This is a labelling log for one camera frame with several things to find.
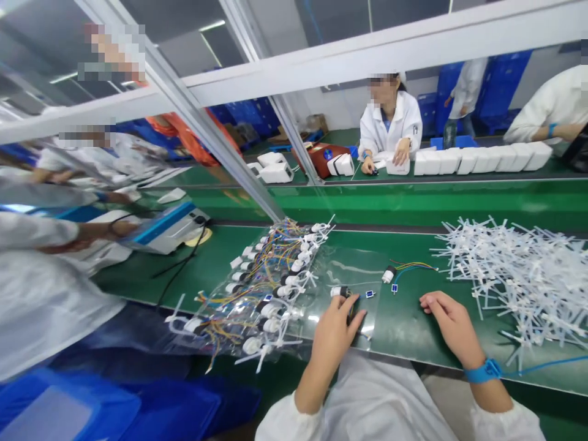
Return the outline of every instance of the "blue storage bin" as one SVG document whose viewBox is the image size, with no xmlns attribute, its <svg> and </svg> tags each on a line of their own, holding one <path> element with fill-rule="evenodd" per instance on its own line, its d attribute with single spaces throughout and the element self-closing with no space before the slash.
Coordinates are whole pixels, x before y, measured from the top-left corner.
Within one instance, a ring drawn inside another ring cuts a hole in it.
<svg viewBox="0 0 588 441">
<path fill-rule="evenodd" d="M 431 138 L 431 147 L 443 150 L 443 138 Z M 455 147 L 478 147 L 478 143 L 469 135 L 455 137 Z"/>
<path fill-rule="evenodd" d="M 0 392 L 0 440 L 116 441 L 140 405 L 95 375 L 37 369 Z"/>
<path fill-rule="evenodd" d="M 141 410 L 124 441 L 198 441 L 222 405 L 222 398 L 187 382 L 163 379 L 129 385 L 141 397 Z"/>
</svg>

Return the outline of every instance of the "colored wire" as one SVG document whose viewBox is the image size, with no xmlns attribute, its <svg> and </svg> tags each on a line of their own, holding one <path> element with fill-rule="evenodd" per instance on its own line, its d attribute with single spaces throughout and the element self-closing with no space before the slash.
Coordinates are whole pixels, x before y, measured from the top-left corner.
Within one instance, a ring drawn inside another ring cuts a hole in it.
<svg viewBox="0 0 588 441">
<path fill-rule="evenodd" d="M 543 368 L 546 368 L 548 366 L 554 366 L 556 364 L 572 363 L 573 361 L 580 361 L 580 360 L 588 360 L 588 355 L 584 355 L 584 356 L 580 356 L 580 357 L 575 357 L 575 358 L 566 358 L 564 360 L 550 361 L 548 363 L 538 364 L 537 366 L 530 367 L 528 369 L 523 369 L 522 371 L 503 372 L 502 373 L 502 376 L 503 377 L 514 377 L 516 375 L 528 374 L 529 372 L 537 371 L 539 369 L 543 369 Z"/>
</svg>

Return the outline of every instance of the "white device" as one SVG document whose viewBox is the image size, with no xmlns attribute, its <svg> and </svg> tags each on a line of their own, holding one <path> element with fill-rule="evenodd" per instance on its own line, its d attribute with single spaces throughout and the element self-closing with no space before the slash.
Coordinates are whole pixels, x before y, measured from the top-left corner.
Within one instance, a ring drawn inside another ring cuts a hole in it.
<svg viewBox="0 0 588 441">
<path fill-rule="evenodd" d="M 386 161 L 386 171 L 389 175 L 408 175 L 410 173 L 410 159 L 400 165 L 394 165 L 393 157 Z"/>
<path fill-rule="evenodd" d="M 427 166 L 427 158 L 424 152 L 417 151 L 415 155 L 415 176 L 424 175 L 424 169 Z"/>
<path fill-rule="evenodd" d="M 473 166 L 472 173 L 486 173 L 490 156 L 483 147 L 472 149 L 476 154 L 476 164 Z"/>
<path fill-rule="evenodd" d="M 288 161 L 286 161 L 286 158 L 284 157 L 283 154 L 276 153 L 276 152 L 268 152 L 268 153 L 264 153 L 262 155 L 259 155 L 257 157 L 257 160 L 262 165 L 262 167 L 267 167 L 268 165 L 271 165 L 271 164 L 278 164 L 280 162 L 285 162 L 286 164 L 288 163 Z"/>
<path fill-rule="evenodd" d="M 183 243 L 188 235 L 204 227 L 210 219 L 192 202 L 170 207 L 154 219 L 145 219 L 133 234 L 119 241 L 138 251 L 169 254 Z"/>
<path fill-rule="evenodd" d="M 500 161 L 496 166 L 497 172 L 509 172 L 513 166 L 513 162 L 516 159 L 516 152 L 512 146 L 496 146 L 492 147 L 493 150 L 500 153 Z"/>
<path fill-rule="evenodd" d="M 531 157 L 525 168 L 523 168 L 523 170 L 525 170 L 526 172 L 534 172 L 535 170 L 539 170 L 541 167 L 547 164 L 547 161 L 551 157 L 553 149 L 549 147 L 546 143 L 540 141 L 529 143 L 527 144 L 527 146 L 530 147 L 533 151 L 533 156 Z"/>
<path fill-rule="evenodd" d="M 263 167 L 259 175 L 266 184 L 288 183 L 294 179 L 294 172 L 287 162 L 278 162 Z"/>
<path fill-rule="evenodd" d="M 516 158 L 514 159 L 509 172 L 521 172 L 531 160 L 533 150 L 527 144 L 523 143 L 512 144 L 511 147 L 516 153 Z"/>
<path fill-rule="evenodd" d="M 424 168 L 425 175 L 438 175 L 441 171 L 441 157 L 437 151 L 424 151 L 426 166 Z"/>
<path fill-rule="evenodd" d="M 475 148 L 471 147 L 461 149 L 461 162 L 459 163 L 458 175 L 467 175 L 472 172 L 478 159 L 474 150 Z"/>
</svg>

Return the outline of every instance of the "white lab coat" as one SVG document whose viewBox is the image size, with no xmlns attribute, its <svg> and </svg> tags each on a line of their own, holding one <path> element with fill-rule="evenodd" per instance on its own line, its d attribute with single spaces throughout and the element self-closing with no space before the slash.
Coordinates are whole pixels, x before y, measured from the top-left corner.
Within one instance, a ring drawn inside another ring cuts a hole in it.
<svg viewBox="0 0 588 441">
<path fill-rule="evenodd" d="M 96 195 L 46 184 L 0 179 L 1 203 L 77 206 Z M 89 335 L 125 302 L 103 293 L 87 275 L 57 256 L 34 249 L 78 235 L 75 223 L 0 213 L 0 382 Z"/>
<path fill-rule="evenodd" d="M 461 114 L 463 106 L 467 107 L 466 115 L 474 111 L 478 96 L 480 96 L 487 64 L 488 58 L 486 57 L 468 60 L 464 63 L 459 73 L 458 82 L 451 91 L 453 107 L 449 119 L 463 118 L 465 116 Z"/>
<path fill-rule="evenodd" d="M 588 123 L 588 66 L 565 70 L 547 81 L 516 116 L 504 135 L 507 143 L 529 143 L 533 135 L 550 124 Z M 557 144 L 561 138 L 546 140 Z"/>
<path fill-rule="evenodd" d="M 358 158 L 363 161 L 365 150 L 371 150 L 374 155 L 383 151 L 395 152 L 396 145 L 402 138 L 410 139 L 410 152 L 413 154 L 420 148 L 422 136 L 423 121 L 416 98 L 399 91 L 390 131 L 386 131 L 380 107 L 373 102 L 367 105 L 360 121 Z"/>
<path fill-rule="evenodd" d="M 515 403 L 506 413 L 471 412 L 477 441 L 544 440 L 539 419 Z M 457 441 L 407 360 L 386 364 L 349 352 L 316 415 L 298 412 L 294 395 L 268 411 L 256 441 Z"/>
</svg>

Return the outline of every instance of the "blue plastic crate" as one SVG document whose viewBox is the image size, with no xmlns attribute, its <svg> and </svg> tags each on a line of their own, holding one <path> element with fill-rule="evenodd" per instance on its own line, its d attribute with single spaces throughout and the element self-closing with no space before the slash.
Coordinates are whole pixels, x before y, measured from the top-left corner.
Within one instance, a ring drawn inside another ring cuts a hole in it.
<svg viewBox="0 0 588 441">
<path fill-rule="evenodd" d="M 0 392 L 0 439 L 117 441 L 141 401 L 95 375 L 37 369 Z"/>
<path fill-rule="evenodd" d="M 431 147 L 443 150 L 443 138 L 431 138 Z M 455 147 L 478 147 L 478 143 L 469 135 L 455 137 Z"/>
</svg>

